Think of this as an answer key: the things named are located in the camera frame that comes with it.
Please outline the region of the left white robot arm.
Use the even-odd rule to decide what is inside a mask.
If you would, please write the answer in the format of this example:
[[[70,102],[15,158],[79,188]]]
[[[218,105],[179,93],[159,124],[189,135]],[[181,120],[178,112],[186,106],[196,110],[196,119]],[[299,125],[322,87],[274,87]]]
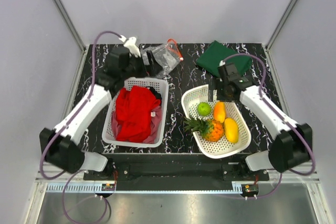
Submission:
[[[107,55],[103,67],[93,70],[92,84],[75,108],[53,129],[41,131],[40,170],[48,162],[63,173],[93,170],[103,180],[113,175],[113,167],[105,156],[83,152],[78,145],[86,128],[124,87],[126,80],[153,77],[158,72],[153,52],[148,50],[145,55],[147,65],[129,48],[117,47]]]

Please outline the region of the clear zip top bag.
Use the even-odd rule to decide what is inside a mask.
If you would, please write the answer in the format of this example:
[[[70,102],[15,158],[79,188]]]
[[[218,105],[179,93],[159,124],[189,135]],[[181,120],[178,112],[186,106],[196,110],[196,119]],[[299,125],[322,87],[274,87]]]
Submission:
[[[157,75],[155,76],[157,79],[162,79],[170,74],[170,72],[184,60],[177,42],[172,38],[168,39],[165,44],[147,47],[140,51],[146,65],[149,64],[146,55],[148,50],[153,52],[154,58],[157,61]]]

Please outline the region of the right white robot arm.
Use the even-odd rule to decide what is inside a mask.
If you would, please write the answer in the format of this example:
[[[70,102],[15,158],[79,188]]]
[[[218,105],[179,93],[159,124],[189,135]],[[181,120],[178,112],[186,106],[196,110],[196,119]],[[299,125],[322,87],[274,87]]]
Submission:
[[[234,63],[221,61],[217,68],[217,99],[240,102],[266,127],[273,139],[271,148],[247,156],[238,167],[239,176],[250,180],[258,170],[274,169],[280,173],[312,160],[312,128],[298,124],[281,111],[253,78],[239,74]]]

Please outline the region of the green fake lime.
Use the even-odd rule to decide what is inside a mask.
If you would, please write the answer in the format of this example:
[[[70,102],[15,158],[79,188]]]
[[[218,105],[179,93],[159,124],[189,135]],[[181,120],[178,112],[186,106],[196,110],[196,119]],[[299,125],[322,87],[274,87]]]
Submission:
[[[200,116],[208,116],[212,111],[212,107],[207,102],[201,102],[197,106],[197,112]]]

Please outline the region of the orange fake mango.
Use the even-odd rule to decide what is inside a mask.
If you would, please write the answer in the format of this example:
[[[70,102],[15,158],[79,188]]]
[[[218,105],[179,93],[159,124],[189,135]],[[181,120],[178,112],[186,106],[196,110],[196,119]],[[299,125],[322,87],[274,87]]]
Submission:
[[[226,119],[226,109],[225,109],[225,103],[222,101],[218,101],[213,110],[213,118],[214,120],[224,123]]]

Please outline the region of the fake pineapple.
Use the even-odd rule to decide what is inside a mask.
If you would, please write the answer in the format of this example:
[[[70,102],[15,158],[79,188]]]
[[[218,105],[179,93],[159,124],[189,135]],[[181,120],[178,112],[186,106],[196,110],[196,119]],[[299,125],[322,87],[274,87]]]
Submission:
[[[223,124],[214,119],[185,118],[184,129],[199,132],[200,136],[209,142],[218,142],[224,136]]]

